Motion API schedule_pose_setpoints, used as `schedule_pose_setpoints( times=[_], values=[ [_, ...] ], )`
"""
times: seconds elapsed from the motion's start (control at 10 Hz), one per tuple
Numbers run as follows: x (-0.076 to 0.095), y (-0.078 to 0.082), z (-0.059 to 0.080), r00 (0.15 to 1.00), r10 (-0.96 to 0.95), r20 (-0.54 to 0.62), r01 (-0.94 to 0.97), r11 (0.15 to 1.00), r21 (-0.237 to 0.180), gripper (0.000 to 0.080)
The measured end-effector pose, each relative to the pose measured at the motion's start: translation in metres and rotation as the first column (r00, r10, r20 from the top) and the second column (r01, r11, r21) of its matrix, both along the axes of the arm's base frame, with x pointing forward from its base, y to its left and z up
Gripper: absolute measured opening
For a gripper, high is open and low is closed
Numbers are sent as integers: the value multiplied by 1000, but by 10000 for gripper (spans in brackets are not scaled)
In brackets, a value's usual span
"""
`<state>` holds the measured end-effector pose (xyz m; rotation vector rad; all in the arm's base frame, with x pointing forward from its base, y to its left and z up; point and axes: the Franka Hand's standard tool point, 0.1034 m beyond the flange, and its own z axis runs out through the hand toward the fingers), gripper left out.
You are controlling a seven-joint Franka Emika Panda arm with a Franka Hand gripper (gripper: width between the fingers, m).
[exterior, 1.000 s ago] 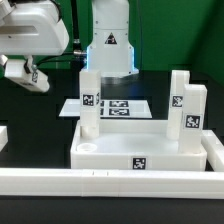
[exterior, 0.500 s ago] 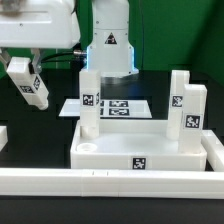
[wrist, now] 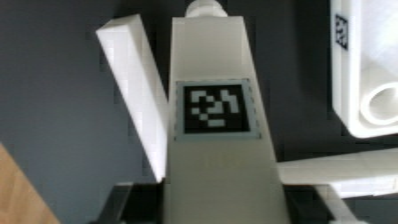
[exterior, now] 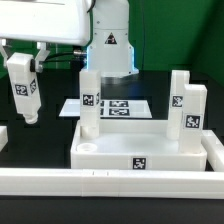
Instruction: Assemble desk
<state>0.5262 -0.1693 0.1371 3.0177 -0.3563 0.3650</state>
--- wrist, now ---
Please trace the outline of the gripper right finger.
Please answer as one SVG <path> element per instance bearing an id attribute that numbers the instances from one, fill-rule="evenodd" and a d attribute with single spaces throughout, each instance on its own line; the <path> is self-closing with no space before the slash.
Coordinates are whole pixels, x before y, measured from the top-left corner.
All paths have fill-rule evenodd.
<path id="1" fill-rule="evenodd" d="M 329 224 L 363 224 L 349 209 L 343 199 L 329 185 L 315 186 L 317 193 L 333 214 Z"/>

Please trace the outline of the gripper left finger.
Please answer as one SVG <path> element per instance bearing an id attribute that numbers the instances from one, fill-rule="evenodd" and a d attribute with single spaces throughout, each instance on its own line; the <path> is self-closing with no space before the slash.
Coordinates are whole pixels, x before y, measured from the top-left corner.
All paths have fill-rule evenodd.
<path id="1" fill-rule="evenodd" d="M 105 201 L 100 216 L 89 224 L 121 224 L 123 212 L 132 192 L 132 184 L 116 184 Z"/>

